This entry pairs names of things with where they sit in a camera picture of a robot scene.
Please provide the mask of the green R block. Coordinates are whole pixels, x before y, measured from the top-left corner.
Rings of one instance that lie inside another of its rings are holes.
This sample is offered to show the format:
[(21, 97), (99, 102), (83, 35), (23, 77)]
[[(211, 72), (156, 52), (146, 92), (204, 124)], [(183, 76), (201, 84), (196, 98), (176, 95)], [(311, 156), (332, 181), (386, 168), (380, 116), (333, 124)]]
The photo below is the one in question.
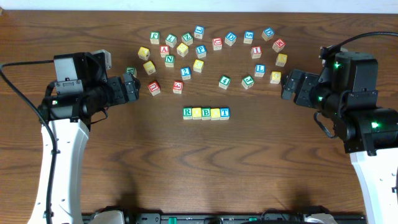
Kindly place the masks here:
[(183, 119), (193, 119), (192, 108), (184, 107), (183, 108)]

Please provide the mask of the yellow O block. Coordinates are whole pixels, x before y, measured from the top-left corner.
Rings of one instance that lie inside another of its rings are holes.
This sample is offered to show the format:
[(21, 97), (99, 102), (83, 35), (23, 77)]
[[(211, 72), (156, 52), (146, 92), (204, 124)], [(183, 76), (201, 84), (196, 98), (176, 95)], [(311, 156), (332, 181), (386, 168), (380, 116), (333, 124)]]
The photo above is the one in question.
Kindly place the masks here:
[(220, 109), (219, 109), (219, 108), (212, 108), (212, 109), (210, 110), (210, 113), (211, 113), (211, 120), (212, 120), (212, 121), (214, 121), (214, 120), (220, 120), (221, 115), (220, 115)]
[(192, 108), (192, 119), (201, 119), (201, 108)]

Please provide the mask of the blue T block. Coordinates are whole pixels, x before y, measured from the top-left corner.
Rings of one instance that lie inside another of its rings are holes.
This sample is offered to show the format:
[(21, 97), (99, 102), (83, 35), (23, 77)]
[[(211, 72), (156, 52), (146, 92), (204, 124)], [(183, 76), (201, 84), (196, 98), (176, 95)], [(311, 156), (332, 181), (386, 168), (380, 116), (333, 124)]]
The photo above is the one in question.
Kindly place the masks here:
[(229, 108), (220, 108), (220, 120), (228, 120), (230, 118)]

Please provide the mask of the green B block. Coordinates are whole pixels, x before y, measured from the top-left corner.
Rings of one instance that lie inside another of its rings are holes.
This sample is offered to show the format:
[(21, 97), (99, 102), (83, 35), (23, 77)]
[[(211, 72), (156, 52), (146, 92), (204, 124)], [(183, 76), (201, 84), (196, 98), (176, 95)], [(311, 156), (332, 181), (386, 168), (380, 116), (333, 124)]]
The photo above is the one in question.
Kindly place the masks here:
[(202, 120), (210, 120), (211, 119), (211, 108), (202, 108), (201, 109), (201, 119)]

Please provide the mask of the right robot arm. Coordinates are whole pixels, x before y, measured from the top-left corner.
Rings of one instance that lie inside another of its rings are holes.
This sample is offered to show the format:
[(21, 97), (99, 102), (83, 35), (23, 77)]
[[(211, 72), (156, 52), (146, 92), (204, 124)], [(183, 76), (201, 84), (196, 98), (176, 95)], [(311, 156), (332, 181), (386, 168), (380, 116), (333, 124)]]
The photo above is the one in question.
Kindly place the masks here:
[(343, 141), (361, 186), (368, 223), (397, 223), (397, 111), (377, 106), (378, 62), (371, 55), (337, 51), (321, 74), (291, 70), (281, 97), (316, 110), (333, 123), (331, 139)]

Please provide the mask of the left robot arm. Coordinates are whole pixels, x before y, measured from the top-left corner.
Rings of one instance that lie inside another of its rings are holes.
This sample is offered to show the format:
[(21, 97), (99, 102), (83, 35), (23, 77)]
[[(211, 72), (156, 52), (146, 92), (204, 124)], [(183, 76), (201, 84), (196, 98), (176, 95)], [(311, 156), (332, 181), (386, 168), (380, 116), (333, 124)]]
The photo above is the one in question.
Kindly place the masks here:
[(108, 77), (106, 50), (56, 55), (56, 80), (38, 107), (43, 156), (29, 223), (83, 223), (80, 205), (83, 153), (92, 116), (138, 100), (141, 84), (131, 73)]

